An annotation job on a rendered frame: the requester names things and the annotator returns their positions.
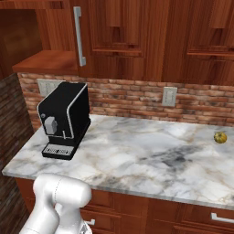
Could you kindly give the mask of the yellow-green round squash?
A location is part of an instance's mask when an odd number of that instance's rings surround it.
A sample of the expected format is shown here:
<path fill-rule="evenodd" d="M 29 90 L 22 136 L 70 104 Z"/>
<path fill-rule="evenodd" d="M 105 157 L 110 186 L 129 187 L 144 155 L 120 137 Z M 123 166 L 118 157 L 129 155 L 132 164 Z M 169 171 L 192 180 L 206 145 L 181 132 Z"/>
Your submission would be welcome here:
<path fill-rule="evenodd" d="M 228 140 L 228 137 L 224 132 L 216 132 L 214 134 L 214 140 L 218 144 L 223 144 Z"/>

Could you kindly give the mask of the grey wall outlet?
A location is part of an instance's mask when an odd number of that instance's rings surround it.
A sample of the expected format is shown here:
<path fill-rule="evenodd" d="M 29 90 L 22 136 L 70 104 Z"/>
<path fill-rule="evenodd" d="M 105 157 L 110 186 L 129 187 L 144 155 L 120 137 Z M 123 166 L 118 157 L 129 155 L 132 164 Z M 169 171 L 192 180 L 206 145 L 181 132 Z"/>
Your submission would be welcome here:
<path fill-rule="evenodd" d="M 44 80 L 37 79 L 39 87 L 39 93 L 42 97 L 48 96 L 57 86 L 61 83 L 61 80 Z"/>
<path fill-rule="evenodd" d="M 176 87 L 164 87 L 162 105 L 174 107 L 176 105 L 176 94 Z"/>

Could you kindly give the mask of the open wooden cabinet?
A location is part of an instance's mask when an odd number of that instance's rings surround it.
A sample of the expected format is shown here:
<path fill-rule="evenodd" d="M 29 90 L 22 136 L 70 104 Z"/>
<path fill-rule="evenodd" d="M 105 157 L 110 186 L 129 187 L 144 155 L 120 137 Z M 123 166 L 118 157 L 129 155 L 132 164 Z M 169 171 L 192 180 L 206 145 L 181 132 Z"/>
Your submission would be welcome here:
<path fill-rule="evenodd" d="M 14 72 L 78 73 L 71 0 L 0 0 L 0 80 Z"/>

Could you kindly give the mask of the black coffee machine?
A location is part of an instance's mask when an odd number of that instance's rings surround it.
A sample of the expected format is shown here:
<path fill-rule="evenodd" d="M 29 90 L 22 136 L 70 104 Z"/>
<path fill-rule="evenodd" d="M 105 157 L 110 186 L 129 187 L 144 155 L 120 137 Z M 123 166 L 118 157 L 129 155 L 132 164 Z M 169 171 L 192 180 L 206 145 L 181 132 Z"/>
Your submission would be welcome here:
<path fill-rule="evenodd" d="M 39 103 L 37 113 L 48 137 L 42 155 L 71 160 L 90 126 L 88 85 L 61 82 Z"/>

